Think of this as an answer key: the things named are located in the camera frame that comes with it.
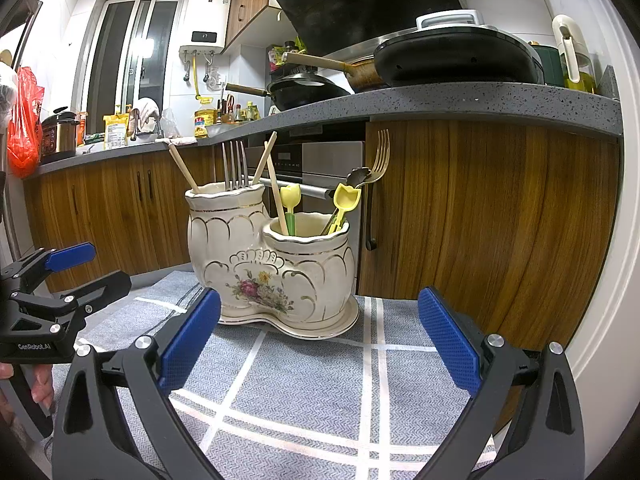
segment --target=water heater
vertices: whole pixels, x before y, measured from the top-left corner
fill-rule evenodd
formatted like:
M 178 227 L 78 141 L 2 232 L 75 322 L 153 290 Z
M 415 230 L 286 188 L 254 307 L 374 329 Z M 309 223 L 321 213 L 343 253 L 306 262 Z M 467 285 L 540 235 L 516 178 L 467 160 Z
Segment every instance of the water heater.
M 230 4 L 231 0 L 189 0 L 180 29 L 180 53 L 222 52 Z

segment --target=yellow hose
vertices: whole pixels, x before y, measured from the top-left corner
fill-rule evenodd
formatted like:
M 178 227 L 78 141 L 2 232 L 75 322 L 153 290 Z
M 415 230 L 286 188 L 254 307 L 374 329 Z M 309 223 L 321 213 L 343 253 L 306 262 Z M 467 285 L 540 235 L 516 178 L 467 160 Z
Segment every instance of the yellow hose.
M 193 55 L 193 83 L 196 85 L 196 99 L 200 100 L 200 90 L 198 90 L 198 75 L 196 74 L 196 55 Z

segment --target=finger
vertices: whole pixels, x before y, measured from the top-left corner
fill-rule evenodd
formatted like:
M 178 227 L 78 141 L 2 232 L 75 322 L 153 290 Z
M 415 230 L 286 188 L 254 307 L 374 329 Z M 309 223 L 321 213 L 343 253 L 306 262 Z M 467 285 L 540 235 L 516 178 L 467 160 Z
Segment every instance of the finger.
M 12 410 L 2 391 L 0 391 L 0 416 L 9 425 L 14 420 L 14 410 Z
M 53 394 L 53 384 L 40 384 L 35 383 L 33 388 L 31 389 L 31 397 L 33 397 L 33 402 L 42 402 L 47 397 Z
M 35 365 L 33 367 L 33 374 L 36 377 L 36 381 L 40 384 L 46 384 L 51 380 L 51 369 L 53 365 Z
M 0 363 L 0 380 L 10 379 L 14 376 L 14 367 L 4 363 Z
M 44 404 L 45 408 L 49 409 L 51 407 L 52 402 L 53 402 L 53 391 L 48 397 L 43 399 L 42 403 Z

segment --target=white porcelain vase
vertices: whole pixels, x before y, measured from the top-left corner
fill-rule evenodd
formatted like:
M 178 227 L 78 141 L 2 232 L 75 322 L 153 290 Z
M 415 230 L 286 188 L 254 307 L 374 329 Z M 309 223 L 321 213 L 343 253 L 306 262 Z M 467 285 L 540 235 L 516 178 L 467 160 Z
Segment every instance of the white porcelain vase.
M 189 254 L 203 286 L 222 299 L 221 322 L 263 320 L 296 337 L 327 338 L 348 330 L 358 315 L 349 224 L 315 236 L 330 215 L 297 213 L 296 234 L 280 233 L 266 214 L 263 184 L 224 191 L 209 184 L 186 193 Z

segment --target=yellow spoon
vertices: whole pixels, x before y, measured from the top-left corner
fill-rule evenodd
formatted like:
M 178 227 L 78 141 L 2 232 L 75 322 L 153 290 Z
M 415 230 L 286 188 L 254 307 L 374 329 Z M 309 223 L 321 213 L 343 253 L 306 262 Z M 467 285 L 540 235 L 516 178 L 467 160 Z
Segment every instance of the yellow spoon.
M 351 186 L 338 184 L 334 195 L 334 204 L 338 208 L 338 216 L 335 219 L 335 223 L 329 229 L 329 234 L 335 233 L 340 227 L 342 227 L 344 214 L 356 209 L 360 202 L 361 193 L 361 189 L 355 189 Z
M 280 196 L 282 197 L 282 205 L 287 208 L 284 218 L 287 221 L 287 231 L 289 236 L 296 235 L 296 217 L 293 214 L 293 208 L 300 203 L 302 194 L 300 192 L 300 184 L 290 184 L 280 188 Z

